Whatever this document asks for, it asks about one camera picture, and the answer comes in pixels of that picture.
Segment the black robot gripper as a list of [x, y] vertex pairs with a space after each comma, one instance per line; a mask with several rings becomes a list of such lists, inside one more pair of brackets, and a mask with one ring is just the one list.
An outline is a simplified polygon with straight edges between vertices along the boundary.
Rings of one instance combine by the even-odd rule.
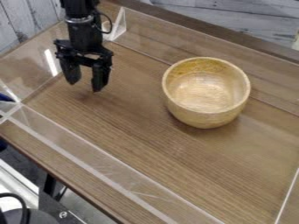
[[101, 17], [66, 18], [68, 39], [55, 39], [56, 58], [67, 82], [74, 85], [82, 78], [80, 66], [92, 67], [92, 91], [109, 84], [114, 53], [103, 46]]

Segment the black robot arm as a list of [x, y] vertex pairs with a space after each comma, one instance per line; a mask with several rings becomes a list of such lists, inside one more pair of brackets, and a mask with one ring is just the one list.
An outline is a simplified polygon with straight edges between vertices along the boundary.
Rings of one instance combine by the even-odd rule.
[[90, 67], [94, 92], [109, 84], [114, 57], [114, 52], [103, 46], [103, 35], [113, 32], [114, 25], [98, 5], [99, 0], [60, 0], [70, 38], [54, 41], [67, 82], [76, 84], [82, 78], [80, 67]]

